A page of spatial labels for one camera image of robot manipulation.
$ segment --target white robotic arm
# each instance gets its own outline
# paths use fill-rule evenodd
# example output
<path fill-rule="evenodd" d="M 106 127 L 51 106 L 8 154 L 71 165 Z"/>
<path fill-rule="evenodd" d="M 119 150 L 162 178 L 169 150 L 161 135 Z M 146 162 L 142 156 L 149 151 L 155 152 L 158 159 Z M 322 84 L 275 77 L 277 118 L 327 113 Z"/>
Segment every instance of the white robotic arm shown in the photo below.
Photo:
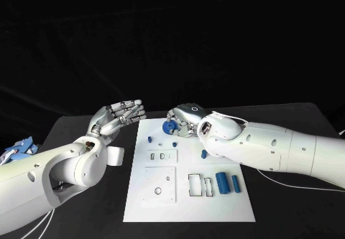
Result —
<path fill-rule="evenodd" d="M 0 235 L 31 223 L 94 186 L 107 165 L 122 165 L 124 149 L 107 145 L 123 126 L 146 119 L 143 108 L 140 100 L 103 107 L 91 119 L 87 136 L 0 166 Z M 52 189 L 51 177 L 68 183 L 64 189 Z"/>
<path fill-rule="evenodd" d="M 184 111 L 178 118 L 189 114 L 192 111 Z M 212 112 L 198 122 L 197 135 L 214 157 L 227 157 L 260 170 L 311 175 L 345 188 L 345 140 L 234 119 Z"/>

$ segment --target white cable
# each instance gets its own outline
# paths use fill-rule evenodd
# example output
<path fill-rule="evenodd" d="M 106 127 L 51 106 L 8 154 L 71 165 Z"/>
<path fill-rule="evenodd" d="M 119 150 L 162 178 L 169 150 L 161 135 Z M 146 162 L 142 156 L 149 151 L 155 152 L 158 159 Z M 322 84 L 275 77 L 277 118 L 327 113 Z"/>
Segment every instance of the white cable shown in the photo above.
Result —
<path fill-rule="evenodd" d="M 20 239 L 25 239 L 31 234 L 32 232 L 36 230 L 36 228 L 39 227 L 39 225 L 42 224 L 42 222 L 45 221 L 45 219 L 48 218 L 51 212 L 45 215 L 42 221 L 39 222 L 39 224 L 36 225 L 36 227 L 26 233 L 26 235 L 20 238 Z"/>
<path fill-rule="evenodd" d="M 298 186 L 292 186 L 292 185 L 288 185 L 288 184 L 283 184 L 280 182 L 277 182 L 276 180 L 273 180 L 272 178 L 269 178 L 273 182 L 288 186 L 288 187 L 292 187 L 292 188 L 303 188 L 303 189 L 315 189 L 315 190 L 325 190 L 325 191 L 337 191 L 337 192 L 342 192 L 345 193 L 344 190 L 338 190 L 338 189 L 327 189 L 327 188 L 308 188 L 308 187 L 298 187 Z"/>
<path fill-rule="evenodd" d="M 51 218 L 49 218 L 48 224 L 46 224 L 46 226 L 45 226 L 45 230 L 48 229 L 49 223 L 51 223 L 51 221 L 52 221 L 52 215 L 51 215 Z"/>

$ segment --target blue electronic part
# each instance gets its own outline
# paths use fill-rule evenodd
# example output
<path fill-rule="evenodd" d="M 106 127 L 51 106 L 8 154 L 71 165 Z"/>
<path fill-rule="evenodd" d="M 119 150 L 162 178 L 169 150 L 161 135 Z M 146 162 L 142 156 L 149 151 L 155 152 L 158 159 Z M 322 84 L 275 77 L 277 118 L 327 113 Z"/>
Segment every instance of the blue electronic part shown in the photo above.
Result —
<path fill-rule="evenodd" d="M 207 158 L 207 150 L 204 149 L 202 152 L 201 152 L 201 157 L 202 158 Z"/>
<path fill-rule="evenodd" d="M 240 193 L 241 190 L 240 190 L 240 185 L 238 185 L 238 181 L 237 181 L 237 176 L 233 175 L 231 178 L 233 178 L 233 183 L 234 183 L 236 193 Z"/>
<path fill-rule="evenodd" d="M 171 122 L 165 121 L 163 123 L 163 131 L 166 134 L 172 134 L 171 129 L 178 129 L 178 123 L 174 120 Z"/>
<path fill-rule="evenodd" d="M 224 172 L 215 174 L 218 189 L 221 194 L 230 193 L 228 180 Z"/>

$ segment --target white platform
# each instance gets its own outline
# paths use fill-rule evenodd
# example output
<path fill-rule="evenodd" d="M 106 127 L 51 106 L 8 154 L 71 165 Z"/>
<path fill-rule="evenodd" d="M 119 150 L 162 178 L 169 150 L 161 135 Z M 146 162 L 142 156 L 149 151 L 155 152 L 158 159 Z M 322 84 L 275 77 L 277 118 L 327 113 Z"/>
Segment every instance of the white platform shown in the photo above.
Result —
<path fill-rule="evenodd" d="M 204 148 L 198 137 L 181 138 L 165 134 L 162 130 L 165 120 L 140 121 L 124 222 L 254 222 L 240 165 L 230 159 L 217 159 L 210 155 L 202 161 Z M 152 143 L 148 141 L 149 136 L 153 138 Z M 148 150 L 165 149 L 178 150 L 178 163 L 148 165 Z M 146 167 L 175 167 L 175 203 L 152 203 L 143 200 L 148 194 Z M 218 172 L 227 173 L 231 193 L 225 195 L 221 195 L 218 190 L 215 179 Z M 189 196 L 189 174 L 201 174 L 202 197 Z M 237 175 L 241 193 L 236 193 L 233 175 Z M 204 178 L 211 178 L 212 197 L 205 195 Z"/>

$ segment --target black tabletop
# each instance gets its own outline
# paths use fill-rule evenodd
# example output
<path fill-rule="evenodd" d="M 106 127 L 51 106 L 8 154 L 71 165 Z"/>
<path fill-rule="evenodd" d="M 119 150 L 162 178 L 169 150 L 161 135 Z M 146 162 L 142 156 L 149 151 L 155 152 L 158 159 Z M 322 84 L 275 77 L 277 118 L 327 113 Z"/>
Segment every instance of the black tabletop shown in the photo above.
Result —
<path fill-rule="evenodd" d="M 276 124 L 302 133 L 328 137 L 338 134 L 311 103 L 208 109 Z M 168 112 L 149 112 L 165 118 Z M 85 134 L 91 116 L 62 117 L 55 123 L 42 150 L 70 144 Z M 126 149 L 123 166 L 107 167 L 103 180 L 55 210 L 44 239 L 155 239 L 155 238 L 345 238 L 345 193 L 286 187 L 270 181 L 256 169 L 241 165 L 256 223 L 124 223 L 124 208 L 139 123 L 122 129 L 111 143 Z M 303 187 L 334 188 L 306 175 L 264 172 L 276 181 Z M 2 239 L 20 238 L 36 220 Z M 44 226 L 28 238 L 38 238 Z"/>

